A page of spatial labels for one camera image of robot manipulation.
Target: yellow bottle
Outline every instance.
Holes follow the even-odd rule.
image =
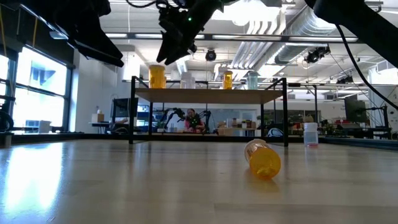
[[[232,72],[226,71],[224,73],[223,88],[224,90],[232,90]]]
[[[161,65],[149,66],[149,88],[164,88],[165,67]]]
[[[244,148],[251,172],[258,178],[269,180],[280,171],[280,157],[261,139],[255,139]]]

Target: wooden floor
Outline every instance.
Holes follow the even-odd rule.
[[[240,143],[69,141],[0,149],[0,223],[398,223],[398,152],[273,146],[273,181]]]

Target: ceiling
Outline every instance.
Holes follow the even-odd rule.
[[[296,3],[295,7],[288,8],[286,12],[287,23],[294,19],[295,15],[305,7],[303,0],[295,0],[294,2]],[[160,32],[160,30],[162,30],[158,25],[159,13],[154,6],[136,9],[129,7],[127,4],[111,4],[111,9],[112,13],[110,15],[101,18],[101,26],[105,32]],[[383,11],[389,11],[389,13],[382,11],[380,15],[392,22],[395,26],[398,26],[398,14],[391,13],[398,12],[398,1],[384,0],[382,9]],[[204,33],[245,34],[247,30],[248,25],[240,27],[234,25],[232,21],[210,20],[205,26]],[[346,29],[345,33],[347,35],[352,35]],[[335,31],[331,35],[338,35],[338,33]],[[147,65],[157,64],[155,60],[160,49],[160,40],[114,40],[114,43],[116,45],[133,45]],[[186,62],[188,70],[213,73],[216,63],[230,63],[230,61],[234,59],[241,43],[232,41],[196,40],[195,44],[198,46],[198,51],[191,60]],[[364,71],[373,66],[376,62],[383,60],[366,44],[351,44],[350,47],[355,57],[357,57],[357,59],[359,58],[361,61],[359,64]],[[302,57],[299,57],[297,61],[293,61],[290,66],[285,67],[280,71],[281,73],[277,73],[275,76],[287,77],[288,82],[304,82],[307,80],[313,82],[327,82],[330,81],[331,76],[333,78],[339,77],[339,73],[342,72],[341,69],[348,70],[353,68],[353,64],[349,60],[343,44],[330,44],[330,48],[333,57],[329,55],[321,59],[319,63],[310,65],[308,69],[306,69],[307,65],[302,63]],[[215,49],[217,53],[215,62],[206,62],[205,54],[208,49]],[[167,67],[166,72],[170,73],[172,70],[176,69],[177,66],[173,63]],[[355,75],[355,72],[353,72],[353,75],[357,82],[361,82],[359,77]],[[208,76],[205,75],[196,77],[196,79],[202,80],[207,77]]]

